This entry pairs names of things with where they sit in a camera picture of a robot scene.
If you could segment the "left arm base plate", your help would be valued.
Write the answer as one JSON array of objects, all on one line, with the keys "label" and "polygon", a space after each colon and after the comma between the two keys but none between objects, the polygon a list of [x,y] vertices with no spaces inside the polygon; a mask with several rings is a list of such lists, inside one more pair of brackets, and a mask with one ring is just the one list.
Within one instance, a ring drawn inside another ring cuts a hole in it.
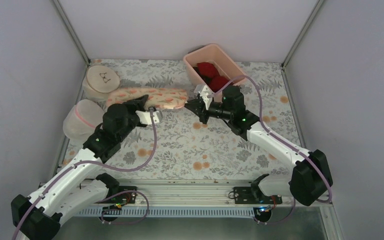
[{"label": "left arm base plate", "polygon": [[107,196],[98,201],[99,204],[134,204],[136,201],[136,191],[138,188],[136,186],[123,186],[120,185],[118,190],[111,188],[108,191]]}]

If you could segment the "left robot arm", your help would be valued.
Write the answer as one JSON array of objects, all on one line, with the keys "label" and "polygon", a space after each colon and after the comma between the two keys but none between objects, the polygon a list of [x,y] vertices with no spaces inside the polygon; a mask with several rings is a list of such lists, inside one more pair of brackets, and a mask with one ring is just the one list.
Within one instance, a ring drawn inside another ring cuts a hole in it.
[{"label": "left robot arm", "polygon": [[99,174],[85,187],[81,183],[99,168],[108,167],[108,160],[136,127],[154,126],[160,120],[154,107],[146,108],[148,98],[143,95],[111,105],[68,165],[36,191],[11,201],[14,240],[51,240],[62,225],[90,205],[122,204],[132,198],[133,190],[122,190],[107,173]]}]

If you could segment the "floral peach mesh laundry bag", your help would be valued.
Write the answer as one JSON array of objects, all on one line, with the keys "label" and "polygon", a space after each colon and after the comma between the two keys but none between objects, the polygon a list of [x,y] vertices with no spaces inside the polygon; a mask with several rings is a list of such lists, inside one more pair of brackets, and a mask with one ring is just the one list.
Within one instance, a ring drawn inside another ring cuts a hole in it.
[{"label": "floral peach mesh laundry bag", "polygon": [[129,100],[148,95],[145,108],[156,107],[158,109],[180,109],[188,100],[188,94],[181,88],[152,88],[152,87],[126,87],[111,92],[105,103],[106,108],[113,104],[122,104]]}]

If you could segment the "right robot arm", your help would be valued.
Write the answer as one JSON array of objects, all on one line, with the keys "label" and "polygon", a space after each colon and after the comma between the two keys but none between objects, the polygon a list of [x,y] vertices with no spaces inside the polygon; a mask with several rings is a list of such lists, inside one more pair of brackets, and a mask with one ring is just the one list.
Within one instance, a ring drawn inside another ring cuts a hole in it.
[{"label": "right robot arm", "polygon": [[288,167],[289,176],[263,174],[251,185],[251,198],[258,204],[270,196],[288,196],[304,206],[332,193],[333,179],[326,155],[320,150],[310,151],[293,144],[261,122],[261,118],[245,106],[245,98],[238,86],[229,85],[222,91],[221,102],[210,96],[207,85],[198,85],[196,98],[188,100],[185,108],[206,124],[209,118],[223,120],[230,130],[245,141],[257,145]]}]

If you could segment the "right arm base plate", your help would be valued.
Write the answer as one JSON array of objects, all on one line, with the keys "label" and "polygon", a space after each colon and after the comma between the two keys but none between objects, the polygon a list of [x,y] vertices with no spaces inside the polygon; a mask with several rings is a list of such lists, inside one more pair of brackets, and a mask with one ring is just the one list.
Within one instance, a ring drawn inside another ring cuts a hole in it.
[{"label": "right arm base plate", "polygon": [[234,200],[237,205],[274,205],[283,203],[281,196],[267,196],[260,190],[254,190],[249,186],[236,186],[227,196],[229,199]]}]

